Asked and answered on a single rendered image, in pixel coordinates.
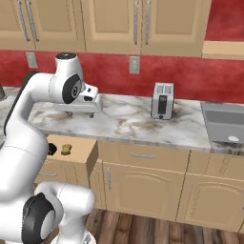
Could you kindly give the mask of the beige base cupboard door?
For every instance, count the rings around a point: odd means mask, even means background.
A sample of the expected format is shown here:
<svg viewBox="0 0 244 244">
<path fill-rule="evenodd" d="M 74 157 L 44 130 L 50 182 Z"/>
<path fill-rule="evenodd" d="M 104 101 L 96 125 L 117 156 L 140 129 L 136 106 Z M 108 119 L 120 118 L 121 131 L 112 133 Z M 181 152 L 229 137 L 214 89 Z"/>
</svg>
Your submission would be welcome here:
<svg viewBox="0 0 244 244">
<path fill-rule="evenodd" d="M 187 173 L 176 221 L 237 233 L 244 222 L 244 181 Z"/>
<path fill-rule="evenodd" d="M 111 190 L 108 187 L 108 167 L 111 167 Z M 176 220 L 184 173 L 107 162 L 103 168 L 108 210 Z"/>
</svg>

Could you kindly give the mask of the beige wall cupboard door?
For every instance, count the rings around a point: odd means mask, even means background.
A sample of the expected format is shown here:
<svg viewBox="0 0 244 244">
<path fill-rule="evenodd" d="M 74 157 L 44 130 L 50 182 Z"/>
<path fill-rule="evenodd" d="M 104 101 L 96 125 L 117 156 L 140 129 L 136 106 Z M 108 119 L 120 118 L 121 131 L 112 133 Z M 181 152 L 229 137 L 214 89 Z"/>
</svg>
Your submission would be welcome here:
<svg viewBox="0 0 244 244">
<path fill-rule="evenodd" d="M 81 0 L 30 1 L 38 51 L 86 51 Z"/>
<path fill-rule="evenodd" d="M 133 43 L 134 0 L 81 0 L 89 53 L 139 54 L 142 0 L 138 0 L 137 45 Z"/>
<path fill-rule="evenodd" d="M 151 0 L 149 44 L 145 45 L 147 0 L 143 0 L 141 53 L 200 57 L 212 0 Z"/>
<path fill-rule="evenodd" d="M 17 0 L 0 0 L 0 50 L 34 51 L 35 43 L 31 33 L 26 1 L 21 0 L 22 12 L 30 38 L 28 42 L 23 33 Z"/>
</svg>

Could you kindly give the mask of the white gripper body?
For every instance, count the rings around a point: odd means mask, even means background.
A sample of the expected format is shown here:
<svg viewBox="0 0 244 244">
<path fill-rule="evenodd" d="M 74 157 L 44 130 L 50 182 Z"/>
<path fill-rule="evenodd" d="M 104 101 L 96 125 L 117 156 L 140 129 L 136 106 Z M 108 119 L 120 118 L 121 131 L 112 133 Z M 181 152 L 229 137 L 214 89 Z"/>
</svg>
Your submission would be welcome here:
<svg viewBox="0 0 244 244">
<path fill-rule="evenodd" d="M 53 106 L 62 112 L 98 113 L 102 111 L 102 100 L 99 94 L 95 97 L 79 95 L 70 104 L 54 104 Z"/>
</svg>

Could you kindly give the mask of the beige panel under sink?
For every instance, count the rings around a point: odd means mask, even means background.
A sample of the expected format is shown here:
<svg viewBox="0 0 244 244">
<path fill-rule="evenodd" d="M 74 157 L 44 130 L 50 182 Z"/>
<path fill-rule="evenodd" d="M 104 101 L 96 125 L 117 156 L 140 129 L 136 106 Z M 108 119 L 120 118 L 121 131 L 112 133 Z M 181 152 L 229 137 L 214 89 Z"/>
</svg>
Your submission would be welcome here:
<svg viewBox="0 0 244 244">
<path fill-rule="evenodd" d="M 244 156 L 192 151 L 188 172 L 244 180 Z"/>
</svg>

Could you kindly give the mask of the grey sink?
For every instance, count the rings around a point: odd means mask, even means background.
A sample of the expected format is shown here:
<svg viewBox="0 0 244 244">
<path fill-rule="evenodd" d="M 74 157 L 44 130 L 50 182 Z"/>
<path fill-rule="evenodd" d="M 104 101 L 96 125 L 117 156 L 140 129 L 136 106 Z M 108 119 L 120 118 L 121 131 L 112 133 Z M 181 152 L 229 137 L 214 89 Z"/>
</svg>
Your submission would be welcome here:
<svg viewBox="0 0 244 244">
<path fill-rule="evenodd" d="M 244 144 L 244 105 L 212 102 L 200 105 L 210 141 Z"/>
</svg>

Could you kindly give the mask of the grey wall outlet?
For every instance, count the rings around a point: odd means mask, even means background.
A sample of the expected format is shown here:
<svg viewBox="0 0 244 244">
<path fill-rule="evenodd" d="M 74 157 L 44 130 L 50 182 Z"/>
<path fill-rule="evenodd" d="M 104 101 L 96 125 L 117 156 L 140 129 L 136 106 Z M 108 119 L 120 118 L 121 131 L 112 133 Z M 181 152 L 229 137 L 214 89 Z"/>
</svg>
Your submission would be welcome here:
<svg viewBox="0 0 244 244">
<path fill-rule="evenodd" d="M 129 72 L 130 72 L 130 74 L 139 74 L 140 73 L 140 57 L 139 56 L 130 57 Z"/>
<path fill-rule="evenodd" d="M 30 69 L 37 69 L 38 65 L 37 65 L 37 62 L 36 62 L 35 53 L 27 51 L 26 52 L 26 57 L 27 57 L 29 68 Z"/>
</svg>

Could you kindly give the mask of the open beige drawer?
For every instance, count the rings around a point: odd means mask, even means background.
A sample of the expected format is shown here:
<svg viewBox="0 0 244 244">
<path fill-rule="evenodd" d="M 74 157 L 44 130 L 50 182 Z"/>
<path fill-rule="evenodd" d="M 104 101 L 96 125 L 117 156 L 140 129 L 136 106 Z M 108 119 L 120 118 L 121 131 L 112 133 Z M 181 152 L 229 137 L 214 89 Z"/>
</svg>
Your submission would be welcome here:
<svg viewBox="0 0 244 244">
<path fill-rule="evenodd" d="M 54 155 L 48 155 L 46 160 L 87 162 L 93 164 L 94 167 L 98 158 L 98 144 L 96 139 L 50 134 L 48 136 L 48 142 L 53 143 L 57 147 L 57 151 Z M 65 144 L 71 145 L 71 153 L 69 155 L 61 154 L 62 146 Z"/>
</svg>

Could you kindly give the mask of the beige shelf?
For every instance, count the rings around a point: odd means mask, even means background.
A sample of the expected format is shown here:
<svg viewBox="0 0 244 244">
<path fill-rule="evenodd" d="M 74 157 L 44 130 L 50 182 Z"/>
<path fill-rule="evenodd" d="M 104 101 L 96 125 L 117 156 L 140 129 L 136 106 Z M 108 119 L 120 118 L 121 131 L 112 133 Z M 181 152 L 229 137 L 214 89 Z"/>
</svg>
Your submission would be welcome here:
<svg viewBox="0 0 244 244">
<path fill-rule="evenodd" d="M 244 41 L 205 41 L 203 58 L 244 60 Z"/>
</svg>

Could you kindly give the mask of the silver toaster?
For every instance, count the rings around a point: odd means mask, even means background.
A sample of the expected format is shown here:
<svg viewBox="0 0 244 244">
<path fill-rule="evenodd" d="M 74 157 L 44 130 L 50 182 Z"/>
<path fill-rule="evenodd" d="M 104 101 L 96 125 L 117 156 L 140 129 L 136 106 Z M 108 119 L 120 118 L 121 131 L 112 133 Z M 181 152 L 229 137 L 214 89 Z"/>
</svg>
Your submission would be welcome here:
<svg viewBox="0 0 244 244">
<path fill-rule="evenodd" d="M 152 94 L 153 119 L 170 120 L 173 116 L 174 86 L 173 83 L 155 82 Z"/>
</svg>

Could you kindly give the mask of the beige drawer front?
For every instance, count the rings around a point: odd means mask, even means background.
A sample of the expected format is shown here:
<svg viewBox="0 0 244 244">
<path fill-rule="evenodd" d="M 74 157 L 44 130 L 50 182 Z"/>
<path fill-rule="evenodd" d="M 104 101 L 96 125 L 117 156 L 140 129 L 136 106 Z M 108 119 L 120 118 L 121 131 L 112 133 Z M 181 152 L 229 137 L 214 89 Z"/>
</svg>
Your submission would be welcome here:
<svg viewBox="0 0 244 244">
<path fill-rule="evenodd" d="M 189 150 L 98 142 L 99 158 L 104 162 L 183 173 L 186 171 Z M 154 159 L 131 156 L 131 153 L 155 155 Z"/>
<path fill-rule="evenodd" d="M 46 160 L 40 173 L 57 173 L 57 176 L 46 177 L 37 175 L 35 183 L 41 183 L 43 181 L 55 181 L 89 187 L 89 177 L 92 167 L 93 164 L 87 162 L 83 163 Z"/>
</svg>

